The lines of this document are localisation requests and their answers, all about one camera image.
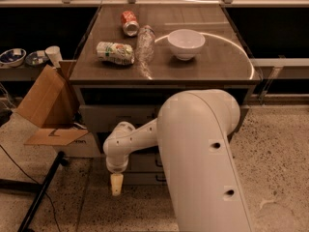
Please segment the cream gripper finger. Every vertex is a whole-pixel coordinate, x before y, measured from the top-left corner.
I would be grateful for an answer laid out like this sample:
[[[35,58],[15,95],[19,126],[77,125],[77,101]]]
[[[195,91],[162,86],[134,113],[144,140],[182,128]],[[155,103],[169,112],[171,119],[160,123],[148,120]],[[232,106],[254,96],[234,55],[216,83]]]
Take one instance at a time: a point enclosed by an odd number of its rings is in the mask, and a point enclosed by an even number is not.
[[[110,183],[111,183],[111,191],[113,196],[118,196],[122,192],[122,186],[123,186],[123,174],[117,174],[113,173],[110,176]]]

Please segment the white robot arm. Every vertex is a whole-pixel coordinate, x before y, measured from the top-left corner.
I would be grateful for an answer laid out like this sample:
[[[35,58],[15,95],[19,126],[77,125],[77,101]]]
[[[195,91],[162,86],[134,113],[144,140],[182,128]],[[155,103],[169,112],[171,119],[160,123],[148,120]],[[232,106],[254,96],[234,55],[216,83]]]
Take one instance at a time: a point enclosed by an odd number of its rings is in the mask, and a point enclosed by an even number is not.
[[[181,232],[254,232],[228,140],[239,117],[235,98],[213,89],[172,96],[138,129],[119,123],[103,144],[111,183],[131,153],[156,146]]]

